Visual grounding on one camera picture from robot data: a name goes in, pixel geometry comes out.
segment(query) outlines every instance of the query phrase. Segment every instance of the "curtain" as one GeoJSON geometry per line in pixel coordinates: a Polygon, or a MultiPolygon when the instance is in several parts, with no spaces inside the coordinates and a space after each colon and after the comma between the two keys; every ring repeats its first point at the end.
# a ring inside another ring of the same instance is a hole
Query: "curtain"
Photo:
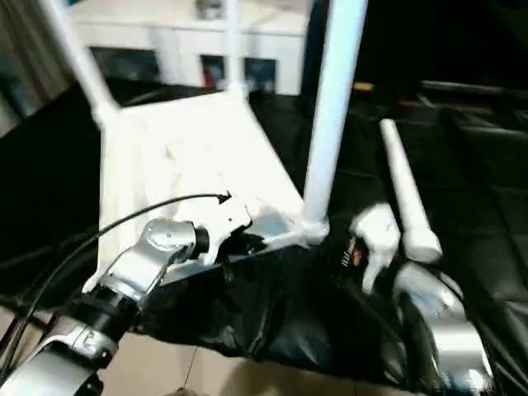
{"type": "Polygon", "coordinates": [[[0,46],[33,106],[71,85],[73,76],[36,0],[0,0],[0,46]]]}

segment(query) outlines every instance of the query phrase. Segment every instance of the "white wall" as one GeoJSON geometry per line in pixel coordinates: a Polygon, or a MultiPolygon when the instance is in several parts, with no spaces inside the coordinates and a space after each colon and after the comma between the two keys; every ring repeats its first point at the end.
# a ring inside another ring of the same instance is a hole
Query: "white wall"
{"type": "Polygon", "coordinates": [[[12,127],[18,124],[18,119],[12,112],[11,107],[0,95],[0,138],[2,138],[12,127]]]}

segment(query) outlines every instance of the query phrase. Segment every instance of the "floor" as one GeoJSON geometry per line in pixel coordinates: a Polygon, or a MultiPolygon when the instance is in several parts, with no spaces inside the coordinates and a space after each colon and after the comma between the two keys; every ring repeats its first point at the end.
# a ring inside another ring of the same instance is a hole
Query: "floor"
{"type": "MultiPolygon", "coordinates": [[[[0,333],[11,320],[11,313],[0,309],[0,333]]],[[[40,332],[34,328],[26,331],[19,361],[39,337],[40,332]]],[[[166,344],[134,334],[124,337],[119,353],[99,377],[105,384],[105,396],[163,396],[181,387],[208,396],[410,395],[275,363],[227,358],[203,348],[166,344]]]]}

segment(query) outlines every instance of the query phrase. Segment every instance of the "white pole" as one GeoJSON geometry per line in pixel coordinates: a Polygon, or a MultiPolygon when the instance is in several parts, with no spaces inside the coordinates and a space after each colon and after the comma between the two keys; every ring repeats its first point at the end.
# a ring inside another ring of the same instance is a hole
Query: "white pole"
{"type": "Polygon", "coordinates": [[[396,123],[382,120],[379,126],[403,223],[405,254],[415,262],[434,262],[442,255],[440,241],[429,226],[396,123]]]}
{"type": "Polygon", "coordinates": [[[321,242],[368,0],[332,0],[304,186],[305,234],[321,242]]]}
{"type": "Polygon", "coordinates": [[[67,12],[64,0],[40,0],[42,11],[59,45],[87,96],[96,120],[118,108],[103,79],[96,61],[81,43],[67,12]]]}
{"type": "Polygon", "coordinates": [[[225,75],[230,92],[244,92],[243,55],[240,53],[238,0],[225,0],[225,75]]]}

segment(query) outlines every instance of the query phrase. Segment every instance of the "black mat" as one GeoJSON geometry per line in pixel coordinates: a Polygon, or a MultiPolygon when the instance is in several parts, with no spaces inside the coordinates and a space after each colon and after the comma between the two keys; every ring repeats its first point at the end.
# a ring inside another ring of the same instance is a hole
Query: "black mat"
{"type": "MultiPolygon", "coordinates": [[[[203,93],[111,82],[121,103],[203,93]]],[[[302,191],[312,106],[291,97],[251,98],[252,108],[302,191]]],[[[398,340],[383,288],[366,300],[336,284],[345,229],[375,202],[394,202],[377,110],[355,101],[346,123],[319,249],[291,247],[159,290],[138,331],[356,380],[392,383],[381,352],[398,340]],[[386,328],[373,312],[381,314],[386,328]]],[[[505,394],[528,394],[528,135],[507,116],[400,107],[398,123],[444,258],[459,282],[505,394]]],[[[97,227],[99,134],[77,87],[0,140],[0,296],[24,304],[87,231],[97,227]]],[[[95,268],[87,252],[54,283],[47,305],[63,304],[95,268]]],[[[408,387],[403,378],[400,386],[408,387]]]]}

